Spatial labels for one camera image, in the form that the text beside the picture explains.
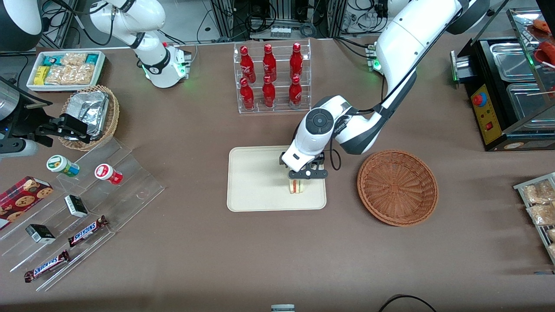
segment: brown woven basket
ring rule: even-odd
[[[437,182],[432,171],[402,150],[383,150],[368,157],[356,184],[366,209],[397,227],[423,222],[437,205]]]
[[[103,85],[95,85],[93,87],[88,87],[83,90],[77,91],[77,93],[85,93],[85,92],[93,92],[93,91],[106,92],[110,96],[110,102],[108,103],[108,111],[106,112],[106,121],[104,123],[104,130],[103,130],[102,137],[96,141],[90,141],[89,144],[85,144],[81,141],[66,140],[62,137],[58,138],[62,142],[62,144],[67,148],[77,149],[83,152],[87,152],[93,149],[93,147],[100,145],[101,143],[105,144],[106,142],[110,141],[110,139],[114,136],[115,129],[118,126],[118,118],[119,118],[118,99],[115,98],[114,93],[112,93],[110,89],[104,87]],[[65,113],[65,111],[68,108],[68,104],[69,104],[69,98],[65,102],[64,107],[62,108],[62,113]]]

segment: table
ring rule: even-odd
[[[48,292],[0,270],[0,310],[258,312],[294,303],[299,312],[377,311],[398,293],[438,311],[555,308],[555,276],[533,275],[552,265],[512,189],[555,171],[555,153],[483,151],[470,101],[450,82],[449,51],[466,39],[444,35],[432,48],[372,147],[413,153],[437,178],[436,211],[410,228],[364,208],[356,172],[369,154],[342,150],[324,209],[229,211],[229,151],[289,144],[303,114],[239,115],[232,44],[201,46],[190,79],[170,89],[151,85],[130,49],[105,50],[103,84],[121,106],[116,137],[167,189]],[[342,94],[358,108],[378,102],[381,77],[364,59],[329,39],[312,40],[312,52],[315,99]],[[48,108],[56,114],[67,95],[44,97],[56,101]],[[56,140],[33,157],[5,159],[0,189],[25,175],[53,179],[44,161],[56,153],[80,156]],[[389,311],[426,311],[399,301]]]

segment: coca-cola bottle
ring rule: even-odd
[[[254,73],[254,63],[249,55],[249,49],[246,46],[242,46],[239,51],[241,53],[241,71],[243,72],[243,77],[250,84],[253,84],[256,81],[256,74]]]
[[[292,108],[298,108],[301,105],[302,87],[299,81],[301,81],[299,75],[294,75],[292,84],[289,87],[289,106]]]
[[[262,60],[262,64],[264,65],[264,74],[269,75],[272,82],[276,81],[278,78],[278,69],[276,66],[276,58],[272,53],[271,44],[264,45],[264,59]]]
[[[270,75],[264,76],[264,85],[262,86],[262,93],[264,94],[264,105],[272,108],[275,105],[276,88],[272,84]]]
[[[294,75],[299,75],[299,77],[302,76],[301,44],[298,42],[293,44],[293,54],[291,54],[291,58],[289,59],[289,67],[289,76],[291,76],[291,80]]]
[[[242,77],[239,80],[241,84],[241,89],[239,89],[239,93],[241,93],[241,101],[243,102],[243,106],[246,110],[253,110],[254,109],[254,93],[253,89],[249,86],[249,82],[245,77]]]

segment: snickers bar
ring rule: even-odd
[[[70,261],[71,261],[71,259],[69,258],[68,251],[64,250],[64,251],[62,251],[62,253],[59,256],[54,257],[49,262],[46,262],[45,264],[39,266],[38,268],[36,268],[34,270],[26,272],[25,273],[25,283],[30,283],[35,278],[38,278],[43,273],[54,269],[54,267],[58,266],[59,264],[64,263],[64,262],[70,262]]]
[[[81,230],[81,232],[75,234],[74,237],[68,238],[69,246],[74,247],[80,242],[86,240],[89,236],[93,235],[94,232],[98,231],[101,227],[108,224],[106,217],[102,216],[92,222],[88,227]]]

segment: foil-wrapped food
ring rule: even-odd
[[[76,93],[68,103],[66,113],[87,124],[87,134],[92,141],[102,137],[110,96],[106,92]]]

